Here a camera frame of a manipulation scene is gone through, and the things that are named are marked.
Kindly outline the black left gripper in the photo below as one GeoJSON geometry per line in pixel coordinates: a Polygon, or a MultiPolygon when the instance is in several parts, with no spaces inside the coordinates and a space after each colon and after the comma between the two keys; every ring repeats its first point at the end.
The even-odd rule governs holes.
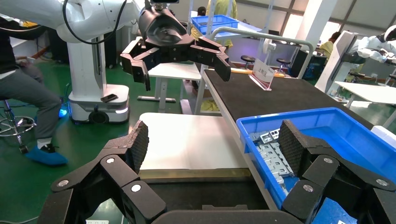
{"type": "Polygon", "coordinates": [[[200,63],[213,67],[223,81],[229,81],[231,66],[225,46],[203,36],[193,40],[168,9],[144,9],[138,25],[142,37],[130,42],[120,56],[123,71],[144,84],[147,91],[151,90],[149,70],[159,63],[200,63]]]}

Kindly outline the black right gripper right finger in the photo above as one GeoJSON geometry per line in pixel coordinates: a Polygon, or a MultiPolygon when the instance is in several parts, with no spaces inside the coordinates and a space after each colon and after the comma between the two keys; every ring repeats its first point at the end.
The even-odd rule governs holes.
{"type": "Polygon", "coordinates": [[[342,158],[325,140],[301,133],[290,120],[281,124],[280,150],[298,182],[281,210],[310,224],[325,199],[335,201],[360,224],[396,221],[396,186],[342,158]]]}

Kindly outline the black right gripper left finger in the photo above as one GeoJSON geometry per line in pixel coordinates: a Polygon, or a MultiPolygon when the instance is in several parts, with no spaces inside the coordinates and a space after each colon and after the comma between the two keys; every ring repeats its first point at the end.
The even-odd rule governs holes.
{"type": "Polygon", "coordinates": [[[92,161],[54,181],[38,223],[84,224],[107,200],[133,224],[150,224],[162,215],[166,203],[138,175],[148,132],[138,121],[130,134],[109,140],[92,161]]]}

